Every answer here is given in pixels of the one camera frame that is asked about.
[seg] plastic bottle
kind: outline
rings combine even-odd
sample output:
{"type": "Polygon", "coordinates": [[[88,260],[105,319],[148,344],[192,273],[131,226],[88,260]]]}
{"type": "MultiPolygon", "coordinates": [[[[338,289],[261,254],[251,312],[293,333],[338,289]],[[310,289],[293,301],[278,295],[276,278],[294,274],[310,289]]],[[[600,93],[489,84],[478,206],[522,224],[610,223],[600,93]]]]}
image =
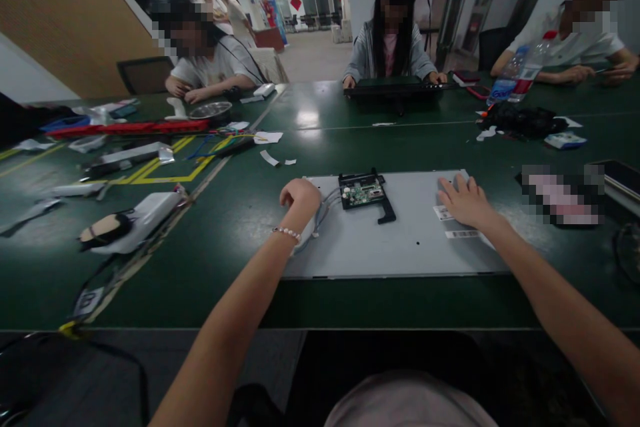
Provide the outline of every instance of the plastic bottle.
{"type": "Polygon", "coordinates": [[[491,94],[487,99],[487,107],[491,107],[494,103],[504,102],[509,99],[511,92],[515,88],[518,78],[520,77],[520,70],[522,70],[525,64],[525,58],[529,52],[529,46],[523,45],[518,48],[517,52],[508,64],[500,72],[498,80],[493,84],[491,94]]]}
{"type": "Polygon", "coordinates": [[[549,30],[545,33],[544,37],[542,37],[542,40],[531,50],[531,53],[527,56],[525,66],[522,68],[518,82],[515,84],[515,89],[511,92],[511,97],[509,97],[510,102],[520,103],[524,100],[527,92],[533,85],[533,81],[538,76],[538,73],[540,73],[540,70],[542,70],[547,60],[551,42],[557,35],[558,32],[555,30],[549,30]]]}

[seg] green workbench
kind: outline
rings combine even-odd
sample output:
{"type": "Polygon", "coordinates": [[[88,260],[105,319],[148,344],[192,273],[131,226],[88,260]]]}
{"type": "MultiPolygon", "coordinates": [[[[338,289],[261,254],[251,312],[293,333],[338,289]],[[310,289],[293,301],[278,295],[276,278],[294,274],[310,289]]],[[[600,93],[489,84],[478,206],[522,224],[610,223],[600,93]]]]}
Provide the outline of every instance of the green workbench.
{"type": "MultiPolygon", "coordinates": [[[[101,328],[198,328],[283,216],[278,195],[294,177],[362,172],[465,168],[492,204],[580,292],[616,325],[640,327],[640,288],[615,267],[613,218],[594,230],[562,230],[531,216],[514,180],[522,165],[554,165],[580,173],[590,161],[615,158],[640,167],[637,132],[640,77],[616,89],[594,82],[577,88],[536,85],[524,105],[552,109],[583,124],[589,142],[574,151],[498,136],[477,142],[475,111],[484,105],[464,90],[407,103],[397,117],[382,103],[356,104],[339,82],[280,85],[267,101],[234,107],[234,119],[283,131],[277,144],[214,160],[193,181],[209,182],[142,270],[120,290],[94,325],[101,328]],[[389,127],[374,123],[393,122],[389,127]],[[272,167],[259,155],[296,158],[272,167]]],[[[141,97],[140,118],[168,115],[166,95],[141,97]]],[[[195,149],[180,151],[176,164],[195,149]]],[[[61,148],[9,175],[0,161],[2,222],[19,214],[44,187],[77,181],[75,152],[61,148]]],[[[0,329],[42,330],[65,321],[73,297],[102,257],[78,253],[74,238],[103,215],[134,206],[170,183],[115,185],[105,201],[68,199],[13,237],[0,238],[0,329]]],[[[407,248],[420,249],[415,238],[407,248]]],[[[425,262],[429,252],[424,252],[425,262]]],[[[510,275],[281,282],[264,327],[270,328],[538,328],[526,297],[510,275]]]]}

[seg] barcode label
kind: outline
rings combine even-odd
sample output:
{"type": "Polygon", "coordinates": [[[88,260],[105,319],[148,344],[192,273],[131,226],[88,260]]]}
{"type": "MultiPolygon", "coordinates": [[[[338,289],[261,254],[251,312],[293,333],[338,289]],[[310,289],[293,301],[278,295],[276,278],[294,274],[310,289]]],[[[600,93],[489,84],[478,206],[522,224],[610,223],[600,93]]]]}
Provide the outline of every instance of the barcode label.
{"type": "Polygon", "coordinates": [[[434,208],[435,214],[438,216],[440,221],[443,220],[452,220],[453,216],[449,213],[449,210],[444,205],[436,205],[434,208]]]}
{"type": "Polygon", "coordinates": [[[445,232],[447,238],[473,238],[479,237],[480,232],[477,230],[455,230],[452,232],[445,232]]]}

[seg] blue banner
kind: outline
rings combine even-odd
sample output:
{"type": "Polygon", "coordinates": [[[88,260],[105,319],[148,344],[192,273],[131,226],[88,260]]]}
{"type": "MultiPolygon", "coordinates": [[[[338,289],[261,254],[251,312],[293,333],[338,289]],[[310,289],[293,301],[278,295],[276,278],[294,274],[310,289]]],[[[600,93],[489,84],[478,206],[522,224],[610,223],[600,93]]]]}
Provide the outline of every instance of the blue banner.
{"type": "Polygon", "coordinates": [[[280,36],[282,37],[282,42],[287,44],[287,34],[285,32],[285,23],[283,22],[282,17],[280,16],[280,10],[278,10],[278,4],[275,0],[266,0],[268,5],[264,5],[266,7],[265,13],[267,14],[267,20],[269,22],[270,27],[278,27],[280,30],[280,36]]]}

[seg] pearl bracelet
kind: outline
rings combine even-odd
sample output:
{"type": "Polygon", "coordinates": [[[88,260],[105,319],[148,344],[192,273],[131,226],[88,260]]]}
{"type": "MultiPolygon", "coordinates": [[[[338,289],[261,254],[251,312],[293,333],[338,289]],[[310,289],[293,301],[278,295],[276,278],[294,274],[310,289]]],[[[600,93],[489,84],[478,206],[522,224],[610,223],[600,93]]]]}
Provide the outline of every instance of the pearl bracelet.
{"type": "Polygon", "coordinates": [[[300,234],[296,234],[293,230],[289,230],[289,229],[285,229],[282,227],[274,227],[273,230],[271,230],[272,232],[280,232],[281,234],[287,234],[290,235],[291,237],[295,238],[298,243],[300,242],[300,234]]]}

